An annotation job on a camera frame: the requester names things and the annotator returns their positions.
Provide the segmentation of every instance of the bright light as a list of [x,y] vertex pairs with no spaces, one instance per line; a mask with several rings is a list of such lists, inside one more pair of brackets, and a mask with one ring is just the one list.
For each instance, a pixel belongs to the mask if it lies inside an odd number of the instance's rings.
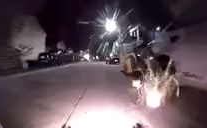
[[161,30],[161,27],[160,27],[160,26],[158,26],[158,27],[156,28],[156,30],[157,30],[157,31],[160,31],[160,30]]
[[153,60],[153,59],[154,59],[154,57],[152,57],[152,56],[151,56],[151,57],[149,57],[149,59],[150,59],[150,60]]
[[152,89],[146,94],[146,104],[151,108],[158,108],[161,105],[162,94],[158,89]]
[[89,60],[90,59],[90,55],[89,54],[85,54],[84,55],[84,59]]
[[105,29],[108,32],[113,32],[117,29],[117,25],[113,19],[106,19]]
[[137,121],[119,110],[91,110],[77,117],[72,117],[72,128],[131,128]]
[[133,87],[139,89],[141,87],[140,80],[132,80]]
[[119,43],[118,43],[117,41],[115,42],[115,46],[116,46],[116,47],[118,47],[118,46],[119,46]]

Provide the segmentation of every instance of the asphalt road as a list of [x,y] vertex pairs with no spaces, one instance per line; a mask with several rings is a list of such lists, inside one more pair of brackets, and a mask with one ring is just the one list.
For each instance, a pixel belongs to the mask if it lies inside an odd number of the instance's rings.
[[131,128],[138,121],[152,128],[207,128],[204,84],[180,80],[180,98],[153,110],[135,104],[131,79],[119,66],[77,63],[2,77],[0,122],[4,128],[60,128],[87,89],[70,118],[72,128]]

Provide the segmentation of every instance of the street light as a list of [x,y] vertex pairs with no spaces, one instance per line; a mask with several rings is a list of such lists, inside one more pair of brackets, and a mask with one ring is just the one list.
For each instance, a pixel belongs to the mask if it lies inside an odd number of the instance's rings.
[[160,26],[158,26],[158,27],[156,28],[156,30],[157,30],[157,31],[160,31],[160,30],[161,30],[161,27],[160,27]]
[[110,33],[115,31],[117,29],[115,20],[106,18],[105,29]]

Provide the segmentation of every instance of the curb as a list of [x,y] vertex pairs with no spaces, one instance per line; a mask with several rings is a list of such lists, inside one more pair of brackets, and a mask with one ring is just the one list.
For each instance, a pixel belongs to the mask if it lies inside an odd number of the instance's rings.
[[207,83],[207,75],[190,73],[190,72],[183,72],[182,74],[187,79],[191,79],[200,83]]
[[47,71],[51,71],[51,70],[55,70],[55,69],[62,69],[62,68],[72,66],[74,64],[77,64],[77,63],[76,62],[75,63],[69,63],[69,64],[61,65],[61,66],[58,66],[58,67],[40,68],[40,69],[37,69],[37,70],[25,71],[25,72],[12,74],[12,75],[0,76],[0,79],[15,78],[15,77],[21,77],[21,76],[25,76],[25,75],[32,75],[32,74],[35,74],[35,73],[47,72]]

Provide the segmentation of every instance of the lens flare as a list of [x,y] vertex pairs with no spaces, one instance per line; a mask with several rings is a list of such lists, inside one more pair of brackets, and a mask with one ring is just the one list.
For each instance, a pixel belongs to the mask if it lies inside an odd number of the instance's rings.
[[115,20],[113,20],[113,19],[106,19],[105,29],[108,32],[115,31],[117,29],[117,25],[116,25]]
[[72,128],[129,128],[136,120],[114,109],[91,110],[74,117],[69,122]]

